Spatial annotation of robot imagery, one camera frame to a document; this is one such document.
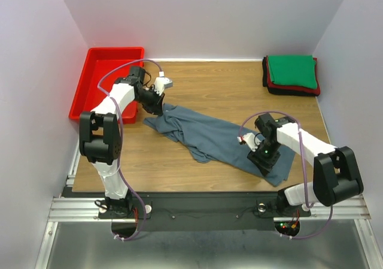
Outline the blue-grey t-shirt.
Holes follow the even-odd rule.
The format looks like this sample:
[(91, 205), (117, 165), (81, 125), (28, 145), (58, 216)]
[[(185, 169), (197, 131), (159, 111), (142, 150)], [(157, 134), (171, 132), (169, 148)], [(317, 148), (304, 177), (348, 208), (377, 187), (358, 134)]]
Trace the blue-grey t-shirt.
[(237, 140), (239, 125), (171, 104), (164, 104), (161, 116), (147, 117), (143, 124), (186, 146), (197, 162), (220, 161), (254, 176), (263, 176), (247, 158), (250, 149)]

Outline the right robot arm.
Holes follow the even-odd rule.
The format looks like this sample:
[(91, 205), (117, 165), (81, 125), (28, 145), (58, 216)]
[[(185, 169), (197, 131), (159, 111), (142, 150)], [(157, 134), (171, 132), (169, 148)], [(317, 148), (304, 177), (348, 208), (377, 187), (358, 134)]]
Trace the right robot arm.
[(357, 159), (350, 147), (336, 147), (318, 139), (303, 130), (297, 119), (284, 113), (274, 118), (272, 112), (264, 111), (253, 117), (258, 134), (240, 132), (237, 140), (248, 146), (247, 158), (264, 176), (276, 165), (281, 146), (301, 158), (303, 182), (278, 191), (278, 213), (289, 215), (297, 207), (308, 211), (316, 203), (331, 207), (363, 193)]

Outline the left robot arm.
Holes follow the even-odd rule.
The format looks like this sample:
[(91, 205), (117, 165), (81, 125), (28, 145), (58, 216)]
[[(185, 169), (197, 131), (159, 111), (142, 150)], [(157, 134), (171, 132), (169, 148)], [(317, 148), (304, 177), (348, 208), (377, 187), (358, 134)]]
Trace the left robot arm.
[(143, 67), (131, 67), (126, 77), (114, 81), (99, 105), (80, 114), (80, 154), (97, 170), (105, 189), (104, 200), (95, 202), (101, 213), (128, 217), (137, 212), (132, 202), (133, 190), (120, 169), (122, 112), (131, 103), (138, 102), (147, 113), (161, 116), (165, 89), (172, 87), (172, 80), (162, 69), (152, 85), (145, 81), (146, 75), (148, 72)]

